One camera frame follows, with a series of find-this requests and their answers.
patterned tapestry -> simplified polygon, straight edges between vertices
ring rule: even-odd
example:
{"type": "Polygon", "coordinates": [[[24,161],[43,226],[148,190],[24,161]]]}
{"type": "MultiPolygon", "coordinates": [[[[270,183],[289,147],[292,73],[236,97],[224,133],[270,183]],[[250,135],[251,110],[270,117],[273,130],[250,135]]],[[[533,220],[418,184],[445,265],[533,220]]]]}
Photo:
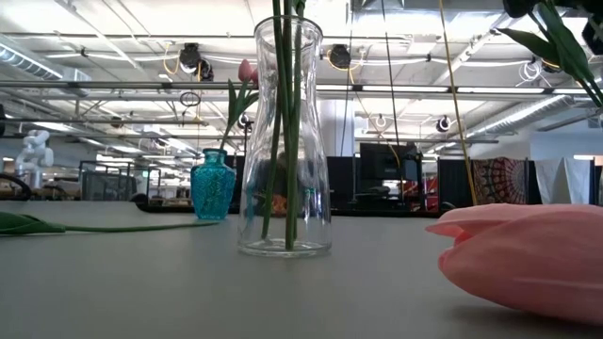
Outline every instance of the patterned tapestry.
{"type": "Polygon", "coordinates": [[[526,202],[526,161],[505,157],[472,160],[478,204],[526,202]]]}

glass vase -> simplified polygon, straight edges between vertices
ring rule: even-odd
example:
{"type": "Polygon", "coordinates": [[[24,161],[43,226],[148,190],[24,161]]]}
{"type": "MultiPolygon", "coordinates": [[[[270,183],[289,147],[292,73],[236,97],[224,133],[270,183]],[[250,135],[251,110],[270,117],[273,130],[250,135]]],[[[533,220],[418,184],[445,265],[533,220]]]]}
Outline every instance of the glass vase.
{"type": "Polygon", "coordinates": [[[233,198],[236,172],[224,165],[226,151],[205,149],[205,161],[190,171],[190,195],[199,219],[222,220],[233,198]]]}
{"type": "MultiPolygon", "coordinates": [[[[323,254],[331,247],[331,210],[327,160],[316,106],[316,70],[322,32],[316,24],[302,18],[268,18],[255,28],[255,41],[260,97],[245,161],[238,248],[249,254],[278,257],[323,254]],[[301,47],[297,55],[301,68],[299,137],[290,137],[287,146],[288,150],[297,150],[297,157],[294,152],[285,151],[285,118],[278,118],[276,24],[283,29],[283,36],[290,39],[290,46],[297,43],[301,47]],[[274,133],[275,126],[278,126],[278,134],[274,133]],[[278,150],[273,150],[276,137],[279,138],[278,150]],[[270,163],[273,156],[274,167],[270,163]],[[268,198],[270,187],[271,200],[268,198]]],[[[289,54],[291,70],[295,70],[294,47],[289,54]]]]}

desk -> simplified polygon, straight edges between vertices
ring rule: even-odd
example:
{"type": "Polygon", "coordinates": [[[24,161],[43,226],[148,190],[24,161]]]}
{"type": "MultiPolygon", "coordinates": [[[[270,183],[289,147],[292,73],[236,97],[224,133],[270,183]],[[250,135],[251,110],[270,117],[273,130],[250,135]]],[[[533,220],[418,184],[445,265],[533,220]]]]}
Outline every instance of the desk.
{"type": "MultiPolygon", "coordinates": [[[[194,219],[127,202],[2,202],[0,210],[89,226],[194,219]]],[[[424,232],[431,222],[334,218],[331,255],[302,260],[239,254],[236,216],[199,229],[0,238],[0,338],[603,337],[448,283],[436,263],[451,241],[424,232]]]]}

white curtain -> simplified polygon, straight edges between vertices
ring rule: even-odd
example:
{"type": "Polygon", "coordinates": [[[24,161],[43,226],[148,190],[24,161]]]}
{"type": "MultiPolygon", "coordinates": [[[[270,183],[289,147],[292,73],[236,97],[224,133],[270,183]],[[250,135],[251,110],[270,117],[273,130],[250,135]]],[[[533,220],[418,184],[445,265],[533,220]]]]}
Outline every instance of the white curtain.
{"type": "Polygon", "coordinates": [[[589,203],[590,161],[560,158],[535,166],[543,203],[589,203]]]}

blue bottle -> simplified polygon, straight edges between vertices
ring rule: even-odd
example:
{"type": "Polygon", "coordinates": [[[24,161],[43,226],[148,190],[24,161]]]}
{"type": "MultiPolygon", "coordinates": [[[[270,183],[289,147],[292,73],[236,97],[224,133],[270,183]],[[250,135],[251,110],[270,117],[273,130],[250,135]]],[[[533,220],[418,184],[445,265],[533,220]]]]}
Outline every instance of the blue bottle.
{"type": "Polygon", "coordinates": [[[190,171],[190,194],[199,219],[222,220],[233,198],[236,172],[224,165],[226,151],[205,149],[205,162],[190,171]]]}

